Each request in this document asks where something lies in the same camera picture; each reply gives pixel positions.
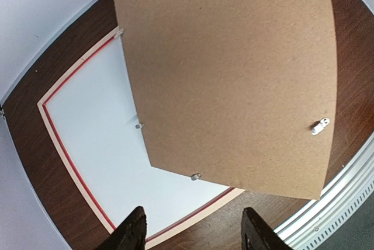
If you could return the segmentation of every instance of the red trim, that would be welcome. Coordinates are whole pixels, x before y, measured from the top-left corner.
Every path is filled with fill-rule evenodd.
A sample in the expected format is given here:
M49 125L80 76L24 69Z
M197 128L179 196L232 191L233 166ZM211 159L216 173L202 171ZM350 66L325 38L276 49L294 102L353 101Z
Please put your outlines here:
M66 159L68 160L70 166L72 167L72 170L74 171L75 175L77 176L78 180L81 182L81 185L83 186L83 188L85 189L85 191L87 192L89 198L92 200L92 202L94 203L94 205L97 207L97 209L100 211L101 215L103 215L103 217L105 218L105 220L108 222L108 224L113 228L113 230L116 229L115 225L112 223L112 221L109 219L108 215L106 215L106 213L104 212L104 210L101 208L100 204L97 202L97 200L95 199L95 197L93 196L93 194L91 193L91 191L89 190L89 188L87 187L86 183L84 182L84 180L82 179L82 176L79 174L77 168L75 167L73 161L71 160L60 136L58 135L58 132L56 130L56 127L54 126L53 124L53 121L52 121L52 118L48 112L48 109L47 109L47 106L46 104L53 98L53 96L66 84L66 82L75 74L77 73L93 56L95 56L99 51L101 51L104 47L106 47L111 41L113 41L114 38L110 38L108 41L106 41L102 46L100 46L93 54L91 54L84 62L82 62L82 64L76 68L71 74L69 74L68 77L66 77L65 80L63 80L63 82L51 93L51 95L46 99L46 101L43 103L43 110L47 116L47 120L52 128L52 131L53 131L53 134L55 135ZM169 230L181 225L182 223L184 223L185 221L189 220L190 218L192 218L193 216L197 215L198 213L200 213L201 211L207 209L209 206L213 205L215 202L217 202L218 200L222 199L224 196L226 196L227 194L229 194L230 192L232 192L234 190L233 187L230 187L228 188L227 190L225 190L223 193L221 193L220 195L216 196L214 199L212 199L211 201L209 201L208 203L206 203L205 205L203 205L202 207L200 207L199 209L196 209L194 212L188 214L186 217L180 219L179 221L175 222L174 224L170 225L169 227L163 229L162 231L159 231L158 233L148 237L146 239L146 241L151 241L159 236L161 236L162 234L165 234L166 232L168 232Z

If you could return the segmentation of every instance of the wooden table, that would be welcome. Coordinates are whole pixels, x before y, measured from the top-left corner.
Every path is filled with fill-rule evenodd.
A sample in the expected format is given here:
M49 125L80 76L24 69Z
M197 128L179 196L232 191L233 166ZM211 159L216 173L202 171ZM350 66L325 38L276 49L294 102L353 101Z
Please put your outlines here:
M374 16L361 0L333 0L333 7L338 95L326 183L349 162L374 130ZM26 173L51 219L73 249L92 249L108 232L61 162L37 102L71 64L116 26L113 0L99 0L43 53L4 104ZM276 227L306 202L245 192L154 249L239 249L243 208L253 207Z

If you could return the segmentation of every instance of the brown cardboard panel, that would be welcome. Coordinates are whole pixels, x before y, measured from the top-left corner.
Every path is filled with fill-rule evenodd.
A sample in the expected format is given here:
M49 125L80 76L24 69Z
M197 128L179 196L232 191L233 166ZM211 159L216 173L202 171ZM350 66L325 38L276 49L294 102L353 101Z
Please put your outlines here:
M151 164L319 198L335 119L331 0L115 0ZM312 136L310 126L331 123Z

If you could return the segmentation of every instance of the gray floor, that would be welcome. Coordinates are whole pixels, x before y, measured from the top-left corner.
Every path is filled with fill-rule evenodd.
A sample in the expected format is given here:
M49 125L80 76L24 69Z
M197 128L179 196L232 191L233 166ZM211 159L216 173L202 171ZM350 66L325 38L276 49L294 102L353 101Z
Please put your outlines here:
M374 249L374 193L318 250Z

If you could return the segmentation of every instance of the white latch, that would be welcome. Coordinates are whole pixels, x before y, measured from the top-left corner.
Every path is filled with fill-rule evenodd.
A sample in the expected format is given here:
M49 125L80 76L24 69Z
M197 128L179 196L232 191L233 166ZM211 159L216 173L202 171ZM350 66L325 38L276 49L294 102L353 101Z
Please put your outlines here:
M312 135L317 135L318 133L320 133L322 130L325 129L325 127L330 123L330 119L325 117L323 119L320 120L319 124L317 124L316 126L314 126L311 130L311 134Z

